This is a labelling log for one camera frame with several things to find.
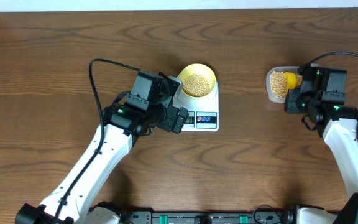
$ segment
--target digital scale display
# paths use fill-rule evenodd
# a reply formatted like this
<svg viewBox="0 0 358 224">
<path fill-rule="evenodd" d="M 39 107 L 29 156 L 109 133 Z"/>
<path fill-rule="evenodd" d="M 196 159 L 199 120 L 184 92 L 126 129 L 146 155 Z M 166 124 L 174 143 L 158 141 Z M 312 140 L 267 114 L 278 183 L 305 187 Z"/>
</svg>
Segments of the digital scale display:
<svg viewBox="0 0 358 224">
<path fill-rule="evenodd" d="M 189 117 L 185 121 L 183 128 L 217 128 L 218 118 L 216 112 L 195 112 L 189 111 Z"/>
<path fill-rule="evenodd" d="M 193 124 L 194 123 L 194 117 L 189 116 L 187 120 L 185 121 L 185 124 Z"/>
</svg>

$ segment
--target wood grain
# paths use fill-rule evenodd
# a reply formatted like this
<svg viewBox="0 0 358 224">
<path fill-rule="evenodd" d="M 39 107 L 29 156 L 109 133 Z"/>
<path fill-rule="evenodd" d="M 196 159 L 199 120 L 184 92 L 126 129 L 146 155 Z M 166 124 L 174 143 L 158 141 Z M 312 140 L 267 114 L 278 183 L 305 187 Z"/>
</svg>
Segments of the wood grain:
<svg viewBox="0 0 358 224">
<path fill-rule="evenodd" d="M 95 203 L 154 210 L 252 210 L 308 203 L 340 210 L 344 184 L 329 148 L 269 102 L 266 73 L 333 50 L 358 53 L 358 9 L 0 13 L 0 223 L 37 205 L 67 175 L 98 125 L 88 64 L 100 57 L 177 75 L 191 63 L 215 72 L 216 133 L 140 139 Z M 358 61 L 346 68 L 358 106 Z M 136 73 L 94 66 L 102 105 Z"/>
</svg>

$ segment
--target green connector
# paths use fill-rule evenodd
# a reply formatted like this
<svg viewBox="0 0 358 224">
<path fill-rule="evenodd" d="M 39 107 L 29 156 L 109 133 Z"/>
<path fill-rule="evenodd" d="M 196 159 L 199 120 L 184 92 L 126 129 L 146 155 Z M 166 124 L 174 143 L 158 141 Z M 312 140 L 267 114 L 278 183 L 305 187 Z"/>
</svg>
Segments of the green connector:
<svg viewBox="0 0 358 224">
<path fill-rule="evenodd" d="M 168 215 L 160 215 L 160 224 L 168 224 Z"/>
<path fill-rule="evenodd" d="M 246 224 L 248 222 L 248 216 L 242 215 L 240 216 L 240 224 Z"/>
</svg>

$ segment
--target yellow bowl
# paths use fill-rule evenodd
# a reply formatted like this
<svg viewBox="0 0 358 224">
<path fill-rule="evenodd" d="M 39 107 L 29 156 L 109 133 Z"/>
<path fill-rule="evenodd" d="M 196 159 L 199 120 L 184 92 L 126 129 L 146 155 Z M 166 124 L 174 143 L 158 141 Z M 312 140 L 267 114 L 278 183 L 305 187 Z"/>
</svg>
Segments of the yellow bowl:
<svg viewBox="0 0 358 224">
<path fill-rule="evenodd" d="M 214 72 L 208 67 L 208 66 L 205 66 L 203 64 L 192 64 L 192 65 L 189 65 L 187 66 L 186 68 L 184 68 L 178 78 L 184 83 L 186 78 L 189 77 L 190 75 L 192 74 L 197 74 L 197 75 L 202 75 L 204 76 L 207 80 L 208 80 L 208 83 L 209 83 L 209 93 L 206 95 L 208 96 L 209 94 L 211 94 L 212 90 L 214 89 L 215 87 L 215 84 L 216 84 L 216 77 L 215 77 L 215 74 Z M 202 97 L 194 97 L 194 96 L 190 96 L 188 95 L 187 93 L 185 93 L 183 90 L 181 91 L 182 93 L 186 94 L 187 96 L 189 97 L 192 97 L 192 98 L 202 98 L 202 97 L 206 97 L 206 96 L 202 96 Z"/>
</svg>

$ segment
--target white wall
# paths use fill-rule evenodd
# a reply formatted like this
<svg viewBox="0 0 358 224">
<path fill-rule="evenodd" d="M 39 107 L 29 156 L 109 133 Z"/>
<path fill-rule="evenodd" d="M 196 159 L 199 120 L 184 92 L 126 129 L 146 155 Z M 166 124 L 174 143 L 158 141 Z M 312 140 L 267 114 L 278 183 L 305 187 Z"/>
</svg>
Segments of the white wall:
<svg viewBox="0 0 358 224">
<path fill-rule="evenodd" d="M 358 7 L 358 0 L 0 0 L 0 12 Z"/>
</svg>

